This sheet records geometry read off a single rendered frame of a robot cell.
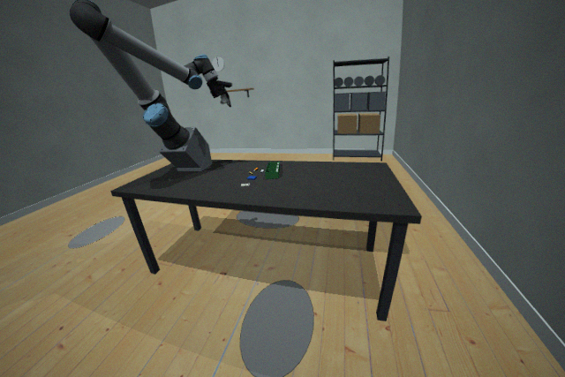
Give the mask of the green three-compartment bin tray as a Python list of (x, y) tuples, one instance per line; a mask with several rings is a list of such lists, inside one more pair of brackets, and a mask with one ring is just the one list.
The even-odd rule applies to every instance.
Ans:
[(265, 171), (266, 179), (279, 178), (280, 162), (269, 162)]

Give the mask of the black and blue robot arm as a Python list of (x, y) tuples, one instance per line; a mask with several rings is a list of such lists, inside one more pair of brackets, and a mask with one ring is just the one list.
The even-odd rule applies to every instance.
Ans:
[(201, 73), (207, 82), (218, 77), (209, 58), (199, 55), (193, 62), (182, 66), (112, 25), (110, 19), (100, 12), (100, 8), (92, 1), (76, 0), (70, 9), (70, 17), (78, 29), (92, 37), (102, 54), (139, 98), (145, 122), (162, 138), (164, 146), (170, 150), (180, 148), (187, 142), (190, 133), (171, 115), (165, 98), (150, 86), (129, 54), (181, 80), (191, 89), (202, 86)]

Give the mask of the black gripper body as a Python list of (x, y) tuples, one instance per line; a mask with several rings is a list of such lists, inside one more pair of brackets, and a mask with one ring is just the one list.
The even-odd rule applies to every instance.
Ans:
[(218, 80), (218, 78), (215, 77), (215, 78), (209, 80), (208, 83), (207, 83), (207, 86), (209, 87), (209, 89), (211, 89), (210, 93), (213, 95), (214, 98), (218, 97), (218, 95), (220, 96), (221, 94), (224, 94), (223, 88), (225, 88), (225, 87), (223, 85), (217, 84), (217, 80)]

